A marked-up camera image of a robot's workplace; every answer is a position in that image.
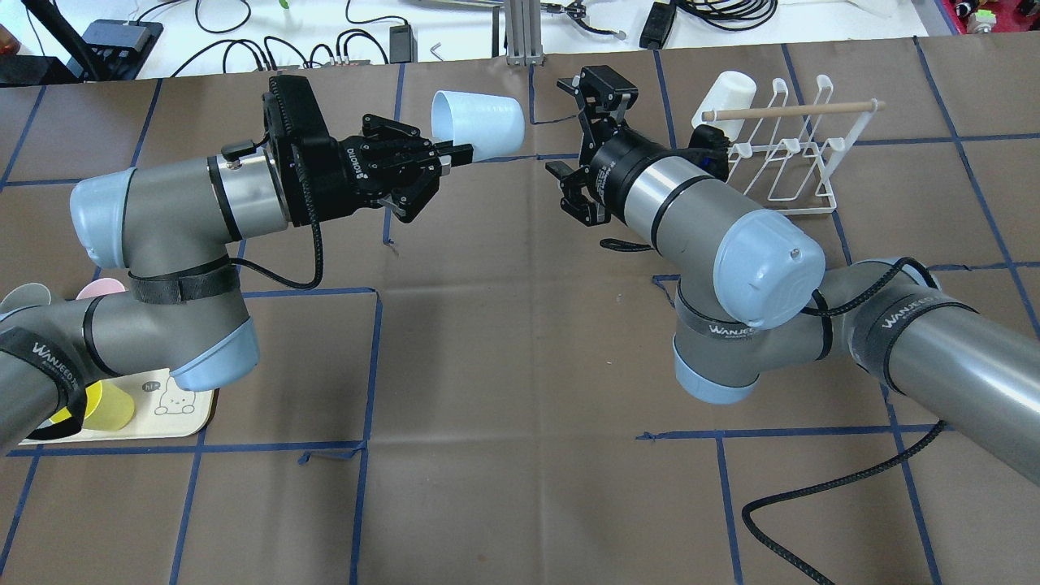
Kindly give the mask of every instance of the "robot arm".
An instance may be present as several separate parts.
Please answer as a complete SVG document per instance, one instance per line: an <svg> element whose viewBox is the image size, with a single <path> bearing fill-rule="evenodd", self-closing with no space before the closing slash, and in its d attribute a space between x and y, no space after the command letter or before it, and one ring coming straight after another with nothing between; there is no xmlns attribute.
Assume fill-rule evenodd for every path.
<svg viewBox="0 0 1040 585"><path fill-rule="evenodd" d="M730 404L762 372L848 354L1040 484L1040 344L946 297L912 260L826 271L815 241L723 182L717 129L682 150L631 129L638 90L610 68L557 85L583 134L577 170L546 164L561 207L587 226L617 215L678 266L673 349L687 391Z"/></svg>
<svg viewBox="0 0 1040 585"><path fill-rule="evenodd" d="M320 222L382 206L411 222L442 175L472 161L470 145L372 115L360 135L332 138L305 77L272 77L263 102L261 145L75 187L80 243L99 266L128 269L130 289L0 315L3 453L26 436L78 432L84 388L102 378L168 367L196 391L241 378L259 350L228 244L311 225L317 274L298 286L316 286ZM64 407L72 417L35 430Z"/></svg>

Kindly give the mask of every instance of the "yellow cup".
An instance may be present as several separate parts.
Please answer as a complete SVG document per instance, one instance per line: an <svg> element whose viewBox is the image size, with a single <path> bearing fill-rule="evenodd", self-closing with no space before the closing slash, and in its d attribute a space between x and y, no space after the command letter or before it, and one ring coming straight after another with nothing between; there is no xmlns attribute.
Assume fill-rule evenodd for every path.
<svg viewBox="0 0 1040 585"><path fill-rule="evenodd" d="M133 418L133 398L108 380L86 387L86 417L83 428L94 431L118 431ZM68 408L51 416L51 423L70 417Z"/></svg>

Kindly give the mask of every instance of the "table surface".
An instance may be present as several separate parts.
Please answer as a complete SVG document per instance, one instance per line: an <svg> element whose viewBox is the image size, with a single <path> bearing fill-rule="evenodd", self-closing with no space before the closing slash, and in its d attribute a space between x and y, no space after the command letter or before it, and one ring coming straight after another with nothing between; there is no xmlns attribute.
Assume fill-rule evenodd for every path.
<svg viewBox="0 0 1040 585"><path fill-rule="evenodd" d="M141 78L165 77L199 49L219 39L252 39L260 42L264 35L280 36L297 46L305 54L318 43L332 45L336 34L350 28L343 15L344 3L334 0L292 0L288 10L276 0L250 0L252 19L240 29L222 35L207 33L194 21L192 5L187 1L161 8L149 20L161 22L165 31L155 51L140 73ZM743 32L726 32L679 12L676 17L668 48L721 47L734 45L761 45L775 43L805 43L843 41L850 39L896 39L927 36L948 32L935 26L926 27L924 21L935 20L938 0L900 0L895 12L889 18L874 16L851 3L806 0L781 0L776 16L759 28ZM132 20L144 9L157 4L149 0L110 0L106 2L59 2L66 19L82 33L97 19ZM639 50L639 36L649 10L650 0L591 0L588 3L588 22L598 28L621 29L627 33L624 41L613 36L597 36L578 29L563 15L546 15L542 19L543 48L545 53L599 53ZM210 28L227 28L239 22L245 10L233 1L203 1L201 19ZM431 48L437 44L437 53L447 60L474 59L491 56L491 11L488 9L460 9L448 5L431 7L420 0L354 0L350 5L353 20L366 20L388 14L404 16L415 28L419 59L437 60ZM40 54L41 48L29 28L25 10L19 0L0 0L0 23L22 41L26 54ZM363 25L384 45L387 30L396 22ZM68 53L36 24L43 50L68 58ZM290 49L277 43L272 52L280 65L300 65L300 58ZM220 73L223 48L209 51L197 59L181 75ZM378 51L368 42L350 44L354 58L380 62ZM249 52L236 48L229 57L231 72L255 69Z"/></svg>

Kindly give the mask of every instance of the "wooden dowel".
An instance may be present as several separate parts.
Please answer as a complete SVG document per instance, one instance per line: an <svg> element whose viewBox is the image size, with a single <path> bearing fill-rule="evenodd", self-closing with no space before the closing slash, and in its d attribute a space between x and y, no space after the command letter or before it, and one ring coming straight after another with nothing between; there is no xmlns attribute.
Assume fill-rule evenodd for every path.
<svg viewBox="0 0 1040 585"><path fill-rule="evenodd" d="M788 105L783 107L753 107L749 109L723 109L705 111L704 122L725 120L753 120L759 118L784 118L787 116L816 116L821 113L857 113L885 109L885 102L848 102L839 104Z"/></svg>

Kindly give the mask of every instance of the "pink cup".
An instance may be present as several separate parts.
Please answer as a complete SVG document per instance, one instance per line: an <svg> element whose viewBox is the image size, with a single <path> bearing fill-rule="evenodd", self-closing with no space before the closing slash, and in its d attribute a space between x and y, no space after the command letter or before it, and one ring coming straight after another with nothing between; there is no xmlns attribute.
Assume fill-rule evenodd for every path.
<svg viewBox="0 0 1040 585"><path fill-rule="evenodd" d="M101 297L102 295L112 295L114 292L126 292L127 287L123 286L123 283L115 280L114 278L99 278L90 284L87 284L76 295L76 300L89 299L92 297Z"/></svg>

